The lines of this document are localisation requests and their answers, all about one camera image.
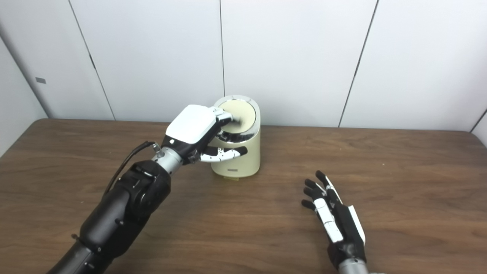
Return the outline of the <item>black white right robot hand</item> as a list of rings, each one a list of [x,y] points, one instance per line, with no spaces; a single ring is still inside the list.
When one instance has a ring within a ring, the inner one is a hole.
[[[366,237],[353,205],[345,205],[330,179],[321,170],[315,172],[320,182],[304,181],[303,192],[310,199],[301,201],[312,210],[328,238],[327,253],[339,274],[368,274]]]

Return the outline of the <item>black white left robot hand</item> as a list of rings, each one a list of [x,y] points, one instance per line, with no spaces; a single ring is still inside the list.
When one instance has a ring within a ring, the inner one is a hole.
[[[188,105],[166,129],[160,150],[154,159],[159,163],[169,156],[179,165],[201,162],[223,162],[248,153],[247,147],[221,148],[210,143],[228,123],[240,118],[218,107]]]

